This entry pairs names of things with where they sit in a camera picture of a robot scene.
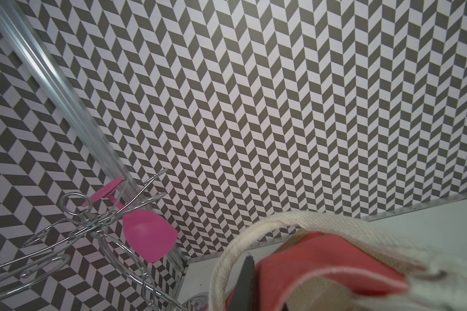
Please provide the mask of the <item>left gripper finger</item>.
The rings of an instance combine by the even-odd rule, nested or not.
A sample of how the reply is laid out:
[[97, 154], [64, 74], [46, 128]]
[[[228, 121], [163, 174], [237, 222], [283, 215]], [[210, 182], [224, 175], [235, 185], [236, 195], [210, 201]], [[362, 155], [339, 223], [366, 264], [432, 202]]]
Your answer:
[[228, 311], [254, 310], [255, 262], [251, 255], [245, 258]]

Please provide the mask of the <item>burlap red striped tote bag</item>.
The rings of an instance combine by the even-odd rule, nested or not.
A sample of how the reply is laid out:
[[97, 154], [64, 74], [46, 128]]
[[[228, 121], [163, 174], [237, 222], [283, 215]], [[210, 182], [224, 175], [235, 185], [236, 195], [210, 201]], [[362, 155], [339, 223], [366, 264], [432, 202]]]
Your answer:
[[309, 211], [269, 216], [235, 238], [211, 276], [210, 310], [228, 310], [240, 256], [292, 225], [306, 234], [255, 262], [254, 310], [467, 310], [467, 261], [362, 220]]

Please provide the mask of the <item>chrome stand with pink cups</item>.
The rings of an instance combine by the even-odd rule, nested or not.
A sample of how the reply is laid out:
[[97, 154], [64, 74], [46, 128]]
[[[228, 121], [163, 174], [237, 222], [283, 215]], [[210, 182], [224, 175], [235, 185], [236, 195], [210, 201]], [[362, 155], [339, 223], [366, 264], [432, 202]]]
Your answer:
[[116, 270], [140, 285], [141, 296], [148, 307], [158, 310], [158, 301], [162, 300], [175, 310], [190, 310], [190, 302], [181, 304], [156, 287], [146, 265], [167, 255], [178, 237], [176, 229], [165, 219], [146, 210], [165, 193], [141, 199], [148, 187], [166, 172], [163, 169], [151, 176], [128, 202], [121, 200], [128, 184], [126, 178], [111, 181], [91, 197], [76, 192], [63, 195], [58, 206], [66, 217], [56, 223], [69, 222], [76, 228], [51, 246], [0, 264], [0, 301], [31, 289], [67, 266], [71, 260], [67, 249], [91, 236]]

